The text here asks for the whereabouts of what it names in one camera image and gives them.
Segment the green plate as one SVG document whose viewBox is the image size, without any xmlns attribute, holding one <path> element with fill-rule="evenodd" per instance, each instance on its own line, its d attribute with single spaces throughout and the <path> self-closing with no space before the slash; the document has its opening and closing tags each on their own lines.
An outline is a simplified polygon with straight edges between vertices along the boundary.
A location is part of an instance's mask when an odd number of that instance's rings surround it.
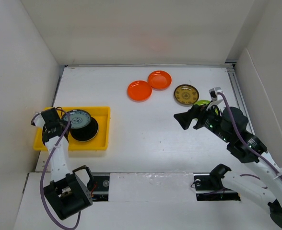
<svg viewBox="0 0 282 230">
<path fill-rule="evenodd" d="M 194 106 L 203 106 L 203 105 L 208 105 L 210 103 L 209 100 L 198 100 L 196 101 L 193 105 Z"/>
</svg>

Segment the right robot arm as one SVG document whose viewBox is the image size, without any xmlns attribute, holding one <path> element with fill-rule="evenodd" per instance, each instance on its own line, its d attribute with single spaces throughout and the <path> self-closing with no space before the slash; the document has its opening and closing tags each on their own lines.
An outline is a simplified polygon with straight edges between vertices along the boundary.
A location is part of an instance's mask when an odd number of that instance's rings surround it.
<svg viewBox="0 0 282 230">
<path fill-rule="evenodd" d="M 282 169 L 277 166 L 262 141 L 246 130 L 248 118 L 236 107 L 226 107 L 222 112 L 216 105 L 194 105 L 187 112 L 175 114 L 174 118 L 184 130 L 196 120 L 195 130 L 206 128 L 227 143 L 226 149 L 249 168 L 265 188 L 236 175 L 224 164 L 217 165 L 209 173 L 213 188 L 227 188 L 257 204 L 271 220 L 282 229 Z"/>
</svg>

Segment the black plate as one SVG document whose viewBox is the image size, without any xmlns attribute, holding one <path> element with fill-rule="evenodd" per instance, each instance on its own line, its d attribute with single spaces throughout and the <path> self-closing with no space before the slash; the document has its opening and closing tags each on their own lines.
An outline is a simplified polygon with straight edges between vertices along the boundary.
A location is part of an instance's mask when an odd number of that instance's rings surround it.
<svg viewBox="0 0 282 230">
<path fill-rule="evenodd" d="M 97 135 L 98 130 L 98 122 L 95 118 L 92 117 L 89 124 L 87 124 L 85 127 L 71 128 L 70 134 L 77 141 L 87 142 Z"/>
</svg>

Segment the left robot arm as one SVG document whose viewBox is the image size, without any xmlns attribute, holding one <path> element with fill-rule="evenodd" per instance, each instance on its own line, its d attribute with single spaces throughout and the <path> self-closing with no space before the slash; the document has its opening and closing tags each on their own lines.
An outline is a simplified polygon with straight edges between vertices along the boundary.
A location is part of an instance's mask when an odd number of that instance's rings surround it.
<svg viewBox="0 0 282 230">
<path fill-rule="evenodd" d="M 89 167 L 83 165 L 75 170 L 69 166 L 70 118 L 61 119 L 59 108 L 40 113 L 43 119 L 42 141 L 48 150 L 47 165 L 50 166 L 50 183 L 43 187 L 47 199 L 60 220 L 65 220 L 93 204 L 91 189 L 95 180 Z"/>
</svg>

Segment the blue patterned plate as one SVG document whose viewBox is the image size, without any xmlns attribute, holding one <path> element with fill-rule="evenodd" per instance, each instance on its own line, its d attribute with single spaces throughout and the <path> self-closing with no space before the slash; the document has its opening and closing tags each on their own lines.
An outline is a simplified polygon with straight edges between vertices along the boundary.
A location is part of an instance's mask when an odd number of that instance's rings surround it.
<svg viewBox="0 0 282 230">
<path fill-rule="evenodd" d="M 68 111 L 61 119 L 66 122 L 70 120 L 71 129 L 81 129 L 90 124 L 92 117 L 85 110 L 75 109 Z"/>
</svg>

